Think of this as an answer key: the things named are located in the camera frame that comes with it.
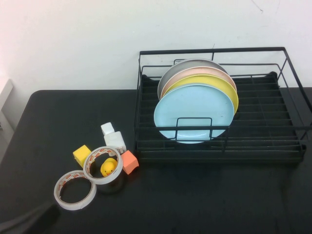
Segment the plate rim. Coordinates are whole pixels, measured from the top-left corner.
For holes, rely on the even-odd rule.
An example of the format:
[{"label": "plate rim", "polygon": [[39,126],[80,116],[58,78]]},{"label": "plate rim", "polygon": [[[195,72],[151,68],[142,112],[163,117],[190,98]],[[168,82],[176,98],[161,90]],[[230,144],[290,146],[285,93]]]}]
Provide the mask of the plate rim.
[{"label": "plate rim", "polygon": [[232,79],[232,77],[231,77],[229,74],[225,73],[224,71],[222,71],[222,70],[220,70],[220,69],[214,68],[214,67],[198,66],[198,67],[186,68],[186,69],[184,69],[184,70],[179,71],[178,73],[175,73],[175,74],[165,83],[165,85],[163,86],[163,88],[162,88],[162,90],[161,90],[161,94],[160,94],[160,99],[162,99],[163,96],[164,96],[164,93],[163,93],[163,92],[164,92],[164,89],[165,89],[166,85],[167,85],[174,77],[179,76],[179,75],[182,74],[183,72],[189,71],[189,70],[191,70],[191,69],[200,69],[200,68],[218,70],[218,71],[224,73],[224,75],[226,75],[226,76],[232,81],[232,84],[229,83],[227,80],[225,80],[225,79],[223,79],[223,78],[221,78],[221,77],[219,77],[219,76],[217,76],[217,75],[213,75],[213,74],[209,74],[209,73],[205,73],[205,74],[211,75],[211,76],[216,76],[216,77],[219,77],[219,78],[225,80],[225,81],[228,82],[231,86],[233,86],[233,88],[234,88],[235,91],[237,92],[236,84],[235,84],[234,80]]},{"label": "plate rim", "polygon": [[181,65],[181,64],[183,64],[183,63],[190,62],[190,61],[196,61],[196,60],[198,60],[198,61],[208,61],[208,62],[210,62],[210,63],[216,65],[217,67],[219,67],[220,70],[222,70],[222,71],[224,71],[225,73],[227,73],[226,70],[225,70],[221,65],[219,65],[218,63],[216,63],[216,62],[214,62],[214,61],[212,61],[212,60],[206,59],[206,58],[187,58],[187,59],[184,59],[184,60],[182,60],[182,61],[180,61],[180,62],[177,62],[176,64],[172,65],[172,66],[169,68],[169,70],[166,71],[165,74],[160,78],[159,83],[158,83],[158,86],[157,86],[157,95],[158,95],[158,99],[160,99],[160,85],[162,84],[161,81],[162,81],[163,78],[170,72],[170,70],[171,70],[173,67],[177,67],[177,66],[179,66],[179,65]]},{"label": "plate rim", "polygon": [[[208,77],[208,76],[209,76],[209,77],[214,77],[214,78],[217,78],[218,80],[221,80],[222,82],[225,82],[226,85],[227,85],[228,87],[230,87],[230,89],[232,90],[232,92],[234,91],[233,94],[235,94],[235,101],[236,101],[237,105],[234,105],[233,100],[229,97],[229,95],[228,95],[227,93],[225,93],[223,90],[220,90],[220,88],[214,87],[213,85],[207,84],[207,83],[200,83],[200,82],[193,82],[193,83],[211,85],[212,87],[214,87],[214,88],[220,90],[221,92],[223,92],[224,94],[226,94],[226,95],[230,98],[230,100],[231,100],[231,102],[232,102],[232,104],[233,104],[233,106],[234,106],[234,114],[237,112],[238,106],[239,106],[239,98],[238,98],[237,92],[235,91],[235,89],[233,88],[233,86],[231,86],[230,83],[228,83],[226,80],[223,80],[223,79],[221,79],[221,78],[219,78],[219,77],[217,77],[217,76],[208,75],[208,74],[191,75],[191,76],[185,77],[185,78],[183,78],[183,79],[181,79],[181,80],[175,82],[173,85],[171,85],[171,86],[168,88],[168,90],[170,90],[170,88],[171,88],[172,86],[174,86],[176,83],[178,83],[178,82],[180,82],[180,81],[182,81],[182,80],[184,80],[184,79],[188,79],[188,78],[192,78],[192,77],[198,77],[198,76],[203,76],[203,77]],[[168,95],[168,93],[169,93],[170,91],[172,91],[172,90],[170,90],[170,91],[168,91],[168,90],[167,90],[167,93],[164,93],[164,96],[162,97],[162,99],[163,99],[166,95]]]}]

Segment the black metal dish rack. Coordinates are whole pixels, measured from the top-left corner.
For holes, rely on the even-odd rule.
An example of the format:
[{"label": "black metal dish rack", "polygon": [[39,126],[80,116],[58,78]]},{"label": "black metal dish rack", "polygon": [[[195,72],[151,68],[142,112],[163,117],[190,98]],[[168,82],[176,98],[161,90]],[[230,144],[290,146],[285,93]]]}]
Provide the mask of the black metal dish rack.
[{"label": "black metal dish rack", "polygon": [[[230,126],[155,126],[159,80],[173,64],[188,58],[211,59],[235,81],[239,107]],[[290,88],[288,83],[299,89]],[[139,54],[135,149],[140,161],[300,162],[306,151],[304,142],[309,140],[308,130],[312,129],[306,112],[312,113],[312,105],[284,47]],[[178,143],[176,138],[167,139],[159,132],[208,129],[225,132],[199,144]]]}]

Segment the yellow cube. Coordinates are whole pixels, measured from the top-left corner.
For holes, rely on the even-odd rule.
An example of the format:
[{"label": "yellow cube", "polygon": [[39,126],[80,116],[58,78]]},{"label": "yellow cube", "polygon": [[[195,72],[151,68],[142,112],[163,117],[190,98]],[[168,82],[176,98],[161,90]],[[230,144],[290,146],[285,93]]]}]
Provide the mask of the yellow cube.
[{"label": "yellow cube", "polygon": [[90,153],[91,153],[91,151],[85,145],[83,145],[79,149],[73,151],[73,155],[81,167],[83,167],[84,161],[86,160],[87,156]]}]

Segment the plate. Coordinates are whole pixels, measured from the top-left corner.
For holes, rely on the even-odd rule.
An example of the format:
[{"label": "plate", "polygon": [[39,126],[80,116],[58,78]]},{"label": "plate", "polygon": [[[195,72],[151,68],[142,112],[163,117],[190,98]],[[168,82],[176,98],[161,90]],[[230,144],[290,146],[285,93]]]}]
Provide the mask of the plate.
[{"label": "plate", "polygon": [[[230,98],[222,91],[206,84],[188,84],[170,91],[157,104],[154,111],[156,127],[229,126],[234,117]],[[180,143],[195,144],[219,136],[224,130],[180,130],[176,139]],[[166,138],[175,138],[175,131],[160,131]]]},{"label": "plate", "polygon": [[191,68],[191,67],[201,67],[201,66],[205,66],[205,67],[214,67],[217,69],[220,69],[221,71],[227,73],[223,67],[221,67],[219,64],[211,61],[211,60],[207,60],[204,58],[192,58],[192,59],[185,59],[175,65],[173,65],[160,79],[159,84],[158,84],[158,89],[157,89],[157,94],[158,94],[158,99],[160,99],[160,95],[161,95],[161,91],[163,89],[163,87],[165,86],[165,84],[167,83],[167,81],[176,73]]},{"label": "plate", "polygon": [[236,113],[238,109],[238,96],[236,90],[228,82],[216,76],[211,76],[207,74],[198,74],[183,78],[178,82],[174,83],[173,85],[171,85],[169,89],[166,91],[166,93],[168,93],[170,90],[178,86],[191,83],[208,84],[224,92],[231,99],[234,106],[234,112]]},{"label": "plate", "polygon": [[167,81],[164,88],[162,89],[160,99],[162,99],[165,92],[168,90],[168,88],[171,85],[173,85],[174,83],[176,83],[177,81],[179,81],[183,78],[186,78],[186,77],[191,76],[191,75],[197,75],[197,74],[207,74],[207,75],[213,75],[213,76],[219,77],[219,78],[227,81],[228,83],[230,83],[230,85],[233,86],[235,91],[237,91],[237,88],[236,88],[234,81],[232,80],[232,78],[227,73],[225,73],[225,72],[223,72],[217,68],[214,68],[214,67],[192,67],[192,68],[188,68],[188,69],[185,69],[183,71],[180,71],[180,72],[176,73],[175,75],[173,75]]}]

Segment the double-sided tape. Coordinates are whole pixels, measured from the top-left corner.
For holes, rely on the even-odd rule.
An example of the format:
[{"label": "double-sided tape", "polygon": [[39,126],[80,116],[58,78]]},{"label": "double-sided tape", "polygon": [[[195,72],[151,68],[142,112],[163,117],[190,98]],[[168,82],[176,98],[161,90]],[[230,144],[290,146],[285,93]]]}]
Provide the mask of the double-sided tape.
[{"label": "double-sided tape", "polygon": [[[109,154],[109,156],[116,156],[118,164],[117,164],[115,170],[109,176],[103,177],[103,178],[95,178],[90,174],[90,166],[95,161],[95,159],[102,154]],[[99,147],[99,148],[93,150],[89,154],[89,156],[86,158],[86,160],[84,162],[83,172],[84,172],[85,176],[87,177],[87,179],[89,179],[91,182],[93,182],[95,184],[99,184],[99,185],[108,184],[119,176],[119,174],[122,171],[122,166],[123,166],[123,162],[122,162],[122,158],[120,156],[120,153],[116,149],[114,149],[113,147],[103,146],[103,147]]]},{"label": "double-sided tape", "polygon": [[93,198],[95,197],[95,195],[97,193],[97,186],[95,185],[95,183],[93,183],[91,181],[91,190],[90,190],[89,194],[83,200],[81,200],[79,202],[75,202],[75,203],[67,203],[67,202],[64,202],[63,200],[61,200],[60,191],[63,188],[63,186],[65,185],[65,183],[71,179],[75,179],[75,178],[79,178],[79,177],[86,178],[86,175],[81,170],[66,173],[65,175],[63,175],[58,180],[58,182],[56,183],[56,185],[54,187],[54,198],[55,198],[55,200],[58,202],[58,204],[62,208],[66,209],[66,210],[75,211],[75,210],[79,210],[79,209],[84,208],[93,200]]}]

